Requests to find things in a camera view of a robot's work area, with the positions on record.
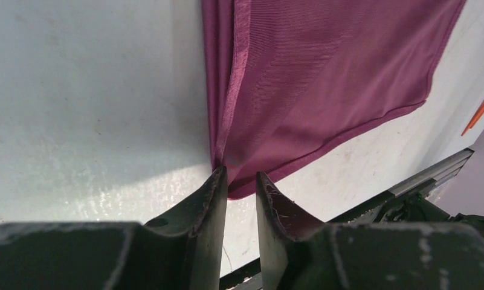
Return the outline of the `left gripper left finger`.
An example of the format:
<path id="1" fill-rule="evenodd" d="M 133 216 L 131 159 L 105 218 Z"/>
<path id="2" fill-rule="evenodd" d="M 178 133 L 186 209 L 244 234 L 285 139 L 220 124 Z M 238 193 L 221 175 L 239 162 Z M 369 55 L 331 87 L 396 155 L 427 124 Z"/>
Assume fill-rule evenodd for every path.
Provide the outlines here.
<path id="1" fill-rule="evenodd" d="M 156 237 L 155 289 L 218 289 L 227 210 L 227 168 L 145 227 Z"/>

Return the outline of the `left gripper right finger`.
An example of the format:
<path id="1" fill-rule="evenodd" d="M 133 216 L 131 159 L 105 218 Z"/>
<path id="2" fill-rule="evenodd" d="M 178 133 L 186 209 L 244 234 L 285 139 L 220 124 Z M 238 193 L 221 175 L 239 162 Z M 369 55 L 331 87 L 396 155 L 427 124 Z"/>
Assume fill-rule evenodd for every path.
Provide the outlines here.
<path id="1" fill-rule="evenodd" d="M 287 198 L 263 172 L 256 175 L 256 209 L 263 289 L 294 289 L 312 260 L 308 239 L 324 222 Z"/>

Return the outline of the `maroon satin cloth napkin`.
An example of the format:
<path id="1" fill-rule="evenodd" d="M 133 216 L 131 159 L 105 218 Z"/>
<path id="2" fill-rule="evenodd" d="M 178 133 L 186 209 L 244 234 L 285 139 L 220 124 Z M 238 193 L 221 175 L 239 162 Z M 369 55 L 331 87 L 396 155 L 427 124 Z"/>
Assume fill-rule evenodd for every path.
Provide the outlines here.
<path id="1" fill-rule="evenodd" d="M 228 197 L 420 108 L 464 1 L 202 1 L 213 167 Z"/>

